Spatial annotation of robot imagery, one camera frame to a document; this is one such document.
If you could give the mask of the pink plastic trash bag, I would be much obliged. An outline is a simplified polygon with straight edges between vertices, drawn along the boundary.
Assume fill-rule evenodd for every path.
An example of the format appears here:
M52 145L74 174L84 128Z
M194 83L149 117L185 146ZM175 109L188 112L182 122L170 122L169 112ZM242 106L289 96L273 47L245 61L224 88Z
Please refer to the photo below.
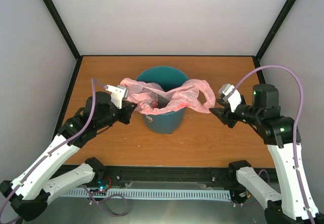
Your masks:
M190 79L170 91L164 91L157 83L129 78L123 79L120 84L128 88L126 100L137 104L136 111L144 115L162 115L186 107L209 114L216 103L215 94L205 80Z

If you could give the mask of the teal plastic trash bin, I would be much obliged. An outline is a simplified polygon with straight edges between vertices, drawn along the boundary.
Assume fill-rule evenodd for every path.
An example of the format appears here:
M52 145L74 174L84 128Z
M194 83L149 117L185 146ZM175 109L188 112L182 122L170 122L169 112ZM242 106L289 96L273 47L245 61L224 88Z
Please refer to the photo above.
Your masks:
M162 87L164 91L170 91L182 86L187 80L188 76L182 71L169 67L157 66L142 72L137 80L146 83L156 83ZM172 134L182 123L186 109L172 111L162 115L149 115L153 118L153 123L149 123L146 115L143 115L143 120L146 126L153 132L159 134Z

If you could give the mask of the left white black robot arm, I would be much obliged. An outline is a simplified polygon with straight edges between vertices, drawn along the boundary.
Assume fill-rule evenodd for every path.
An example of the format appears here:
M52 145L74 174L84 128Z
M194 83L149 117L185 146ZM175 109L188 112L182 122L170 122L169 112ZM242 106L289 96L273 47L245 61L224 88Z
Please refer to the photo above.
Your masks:
M48 148L20 176L1 183L1 193L25 221L39 217L56 198L85 183L101 184L105 166L95 157L60 176L53 174L86 143L115 122L129 124L136 104L121 101L115 106L110 94L96 92L73 117L66 120Z

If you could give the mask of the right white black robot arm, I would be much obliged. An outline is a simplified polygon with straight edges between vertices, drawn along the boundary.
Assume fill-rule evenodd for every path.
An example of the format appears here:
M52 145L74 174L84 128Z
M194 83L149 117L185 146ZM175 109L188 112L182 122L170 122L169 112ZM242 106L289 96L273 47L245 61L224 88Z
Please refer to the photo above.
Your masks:
M252 105L234 88L225 84L219 90L219 108L212 108L224 125L248 124L263 139L275 164L280 192L267 184L246 161L229 164L230 181L244 186L264 209L267 223L323 223L310 194L301 158L301 145L293 153L294 119L280 114L279 92L269 84L253 86Z

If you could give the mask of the label sticker on bin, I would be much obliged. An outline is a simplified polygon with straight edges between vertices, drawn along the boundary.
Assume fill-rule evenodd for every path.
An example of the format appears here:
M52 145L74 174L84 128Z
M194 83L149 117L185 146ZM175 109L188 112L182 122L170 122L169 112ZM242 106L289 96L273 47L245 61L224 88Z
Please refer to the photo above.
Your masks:
M153 118L152 117L150 117L149 115L146 115L146 119L147 119L147 121L149 122L149 123L153 123Z

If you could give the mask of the small lit circuit board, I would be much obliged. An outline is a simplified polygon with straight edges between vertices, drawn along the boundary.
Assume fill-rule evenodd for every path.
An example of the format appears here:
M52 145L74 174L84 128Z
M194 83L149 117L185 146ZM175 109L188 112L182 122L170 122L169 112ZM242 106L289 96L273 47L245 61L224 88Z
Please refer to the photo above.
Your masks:
M100 192L106 192L107 190L111 189L112 181L109 176L106 176L102 180L98 181L98 185L98 190Z

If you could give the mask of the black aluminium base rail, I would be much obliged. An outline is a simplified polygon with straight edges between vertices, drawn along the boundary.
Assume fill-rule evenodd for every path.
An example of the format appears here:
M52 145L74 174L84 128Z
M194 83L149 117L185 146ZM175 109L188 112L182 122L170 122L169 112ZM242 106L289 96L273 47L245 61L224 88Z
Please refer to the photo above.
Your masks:
M132 182L183 182L204 184L225 190L240 190L241 184L230 180L227 168L106 166L104 177L113 186L124 188Z

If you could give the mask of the right black frame post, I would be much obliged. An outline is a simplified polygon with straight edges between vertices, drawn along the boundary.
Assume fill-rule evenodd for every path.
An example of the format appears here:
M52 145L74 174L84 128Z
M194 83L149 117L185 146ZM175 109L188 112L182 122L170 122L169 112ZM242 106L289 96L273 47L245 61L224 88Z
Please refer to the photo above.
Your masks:
M289 12L291 11L296 1L297 0L285 1L274 23L272 24L267 36L265 37L263 43L261 44L261 47L259 48L257 54L254 56L255 61L257 62L261 61L262 57L266 53L271 42L273 41L274 37L276 36L277 32L279 31L280 27L282 26L283 22L285 21L286 17L288 16Z

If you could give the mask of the black frame post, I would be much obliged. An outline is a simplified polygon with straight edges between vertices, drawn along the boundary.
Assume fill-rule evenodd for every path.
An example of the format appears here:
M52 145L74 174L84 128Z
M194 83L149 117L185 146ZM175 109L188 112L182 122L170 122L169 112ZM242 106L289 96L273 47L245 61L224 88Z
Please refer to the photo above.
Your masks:
M76 45L68 32L68 29L66 28L53 0L42 0L43 3L45 4L47 10L49 11L52 19L54 20L56 26L58 27L60 33L62 34L68 48L70 49L73 57L75 58L76 61L81 57L78 49L76 48Z
M261 47L259 48L257 54L254 56L255 61L257 62L261 61L262 57L266 53L271 42L273 41L274 37L276 36L277 32L279 31L280 27L282 26L283 22L285 21L286 17L288 16L289 12L291 11L296 1L297 0L285 1L274 23L272 24L267 36L265 37L263 43L261 44Z

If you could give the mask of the left black frame post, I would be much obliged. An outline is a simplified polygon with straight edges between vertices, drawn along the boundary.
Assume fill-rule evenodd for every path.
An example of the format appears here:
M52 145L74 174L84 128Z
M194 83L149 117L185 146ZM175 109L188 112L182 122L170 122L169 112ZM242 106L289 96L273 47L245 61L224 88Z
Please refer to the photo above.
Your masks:
M76 45L68 32L68 29L66 28L53 0L42 0L43 3L45 4L47 10L49 11L52 19L54 20L56 26L58 27L60 33L62 34L68 48L70 49L73 57L75 58L76 61L81 57L78 49L76 48Z

